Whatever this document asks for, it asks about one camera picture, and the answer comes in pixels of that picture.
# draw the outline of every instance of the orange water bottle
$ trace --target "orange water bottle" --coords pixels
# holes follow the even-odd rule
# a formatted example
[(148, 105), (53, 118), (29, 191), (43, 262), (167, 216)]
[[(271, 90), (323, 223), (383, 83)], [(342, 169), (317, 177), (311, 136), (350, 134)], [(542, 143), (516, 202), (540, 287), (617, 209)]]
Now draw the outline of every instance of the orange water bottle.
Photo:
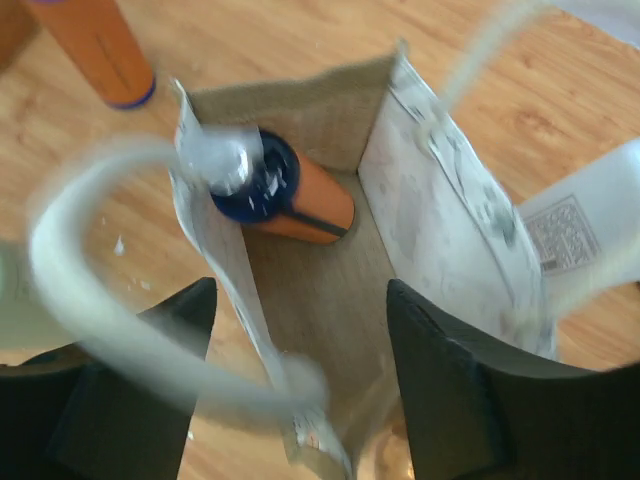
[(115, 0), (23, 0), (114, 108), (144, 104), (155, 77)]

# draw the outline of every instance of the bag handle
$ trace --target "bag handle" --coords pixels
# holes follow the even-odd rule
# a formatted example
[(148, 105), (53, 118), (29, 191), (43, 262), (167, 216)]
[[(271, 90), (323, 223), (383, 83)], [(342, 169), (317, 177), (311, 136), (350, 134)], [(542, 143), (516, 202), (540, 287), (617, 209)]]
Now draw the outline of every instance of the bag handle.
[[(625, 6), (638, 5), (628, 0), (612, 0)], [(437, 100), (431, 106), (431, 117), (422, 121), (416, 129), (416, 143), (422, 153), (430, 155), (428, 145), (431, 131), (441, 128), (450, 112), (470, 89), (482, 68), (491, 60), (508, 40), (519, 30), (532, 21), (554, 8), (550, 0), (515, 0), (498, 9), (489, 19), (480, 34), (471, 42), (471, 47), (461, 64), (449, 80)], [(628, 244), (621, 245), (610, 254), (603, 255), (593, 265), (585, 268), (585, 275), (581, 277), (573, 288), (562, 292), (562, 296), (550, 296), (548, 312), (552, 319), (557, 320), (568, 315), (571, 311), (586, 304), (604, 290), (608, 289), (630, 261), (640, 257), (640, 232)], [(523, 310), (505, 313), (505, 320), (516, 328), (527, 328), (539, 322), (540, 311)]]
[[(180, 408), (197, 398), (205, 414), (226, 424), (243, 429), (279, 426), (290, 423), (294, 413), (324, 407), (326, 383), (310, 363), (283, 356), (288, 386), (294, 388), (259, 386), (206, 363), (155, 329), (153, 320), (141, 321), (105, 289), (86, 262), (82, 239), (109, 191), (135, 168), (154, 164), (181, 173), (190, 183), (199, 179), (185, 170), (173, 145), (154, 137), (111, 143), (90, 152), (87, 160), (47, 188), (50, 198), (41, 198), (46, 206), (31, 230), (34, 282), (57, 321), (89, 353), (124, 376)], [(207, 261), (233, 293), (224, 271), (214, 259)], [(189, 332), (181, 333), (186, 335), (181, 338), (190, 338)]]

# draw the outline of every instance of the packaging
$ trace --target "packaging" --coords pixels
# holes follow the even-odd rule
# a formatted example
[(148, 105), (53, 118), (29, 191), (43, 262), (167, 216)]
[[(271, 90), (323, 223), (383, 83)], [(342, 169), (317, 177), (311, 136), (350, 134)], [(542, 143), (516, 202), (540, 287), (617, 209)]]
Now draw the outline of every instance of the packaging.
[(180, 224), (223, 270), (274, 387), (282, 386), (280, 352), (310, 357), (327, 377), (328, 411), (293, 416), (283, 432), (290, 461), (347, 478), (396, 406), (385, 317), (391, 278), (492, 335), (553, 356), (550, 319), (524, 334), (501, 321), (514, 308), (540, 310), (546, 298), (525, 225), (451, 119), (426, 139), (429, 154), (418, 148), (417, 126), (435, 95), (402, 45), (300, 81), (196, 92), (176, 82), (176, 90), (178, 152), (199, 124), (258, 125), (328, 169), (355, 199), (351, 231), (318, 246), (242, 228), (206, 192), (171, 177)]

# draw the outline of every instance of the burlap lining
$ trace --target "burlap lining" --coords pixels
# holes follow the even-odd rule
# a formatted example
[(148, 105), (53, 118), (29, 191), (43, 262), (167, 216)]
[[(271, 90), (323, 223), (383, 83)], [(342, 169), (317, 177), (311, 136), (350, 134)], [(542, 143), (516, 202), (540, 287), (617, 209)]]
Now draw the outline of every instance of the burlap lining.
[[(382, 359), (389, 365), (392, 358), (386, 285), (394, 272), (356, 170), (396, 55), (304, 80), (189, 94), (201, 123), (270, 129), (311, 160), (333, 169), (354, 197), (356, 221), (351, 231), (329, 246), (244, 229), (271, 337), (281, 351), (303, 353), (322, 366), (331, 388), (330, 417), (338, 430), (344, 430), (340, 424), (349, 417), (345, 412), (371, 388), (379, 388), (372, 385), (383, 378)], [(353, 437), (353, 431), (366, 429), (357, 426), (345, 435)], [(345, 472), (329, 457), (312, 448), (296, 448), (292, 433), (285, 434), (291, 460), (307, 464), (325, 479), (344, 478)], [(349, 443), (358, 441), (351, 438)]]

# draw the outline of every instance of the orange cylinder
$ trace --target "orange cylinder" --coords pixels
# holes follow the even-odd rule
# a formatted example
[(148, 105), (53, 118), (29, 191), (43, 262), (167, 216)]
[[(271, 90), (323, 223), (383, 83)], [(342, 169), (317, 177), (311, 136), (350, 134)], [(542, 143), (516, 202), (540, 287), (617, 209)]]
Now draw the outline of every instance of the orange cylinder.
[(256, 228), (312, 243), (332, 243), (351, 228), (355, 217), (353, 198), (322, 167), (297, 154), (298, 188), (289, 208)]
[(115, 0), (24, 0), (100, 97), (114, 108), (144, 104), (155, 77)]

